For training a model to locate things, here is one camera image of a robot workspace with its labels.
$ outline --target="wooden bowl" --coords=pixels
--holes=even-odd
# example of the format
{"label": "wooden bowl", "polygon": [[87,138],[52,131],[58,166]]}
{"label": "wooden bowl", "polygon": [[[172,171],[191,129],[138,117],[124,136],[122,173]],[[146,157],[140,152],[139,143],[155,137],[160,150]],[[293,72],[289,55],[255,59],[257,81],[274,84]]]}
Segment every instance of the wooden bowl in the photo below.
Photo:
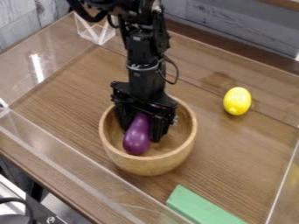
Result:
{"label": "wooden bowl", "polygon": [[170,127],[168,134],[160,143],[151,143],[147,153],[138,157],[127,154],[123,148],[124,130],[111,106],[99,121],[99,136],[114,163],[126,171],[142,175],[155,176],[171,171],[188,157],[196,132],[196,117],[188,105],[179,99],[176,109],[178,123]]}

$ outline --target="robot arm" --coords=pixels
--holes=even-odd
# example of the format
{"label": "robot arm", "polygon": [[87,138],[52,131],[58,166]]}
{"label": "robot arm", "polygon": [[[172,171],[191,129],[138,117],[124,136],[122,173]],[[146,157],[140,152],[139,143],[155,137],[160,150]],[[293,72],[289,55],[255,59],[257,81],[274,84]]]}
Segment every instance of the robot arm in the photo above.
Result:
{"label": "robot arm", "polygon": [[[175,84],[179,70],[164,52],[170,48],[170,35],[164,23],[164,7],[160,0],[86,0],[99,10],[92,17],[79,0],[68,0],[72,9],[90,22],[107,16],[111,26],[120,29],[127,49],[128,82],[114,81],[112,102],[116,117],[124,130],[128,129],[136,113],[150,117],[150,138],[159,142],[174,124],[176,101],[166,94],[166,82]],[[111,15],[118,17],[112,23]],[[166,63],[174,64],[178,75],[174,82],[166,79]]]}

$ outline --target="green sponge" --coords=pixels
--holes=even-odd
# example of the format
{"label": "green sponge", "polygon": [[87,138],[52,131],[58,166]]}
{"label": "green sponge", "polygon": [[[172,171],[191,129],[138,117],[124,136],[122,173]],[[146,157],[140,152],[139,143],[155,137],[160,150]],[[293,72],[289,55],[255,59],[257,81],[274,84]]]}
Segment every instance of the green sponge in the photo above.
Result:
{"label": "green sponge", "polygon": [[245,224],[237,216],[178,185],[166,205],[196,224]]}

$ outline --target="lemon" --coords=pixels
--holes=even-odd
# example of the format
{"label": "lemon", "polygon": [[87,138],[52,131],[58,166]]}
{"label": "lemon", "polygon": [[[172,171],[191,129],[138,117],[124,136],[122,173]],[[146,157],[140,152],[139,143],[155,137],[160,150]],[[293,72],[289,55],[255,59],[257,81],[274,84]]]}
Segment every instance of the lemon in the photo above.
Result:
{"label": "lemon", "polygon": [[249,112],[251,106],[251,94],[243,87],[234,87],[224,96],[224,109],[234,116]]}

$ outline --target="purple eggplant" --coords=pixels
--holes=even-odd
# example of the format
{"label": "purple eggplant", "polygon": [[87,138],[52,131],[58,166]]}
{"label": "purple eggplant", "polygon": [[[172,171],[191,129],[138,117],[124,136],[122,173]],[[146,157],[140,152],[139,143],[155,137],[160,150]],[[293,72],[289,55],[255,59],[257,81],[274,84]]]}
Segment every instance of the purple eggplant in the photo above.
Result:
{"label": "purple eggplant", "polygon": [[138,113],[126,132],[123,146],[126,152],[140,156],[150,149],[150,119],[146,114]]}

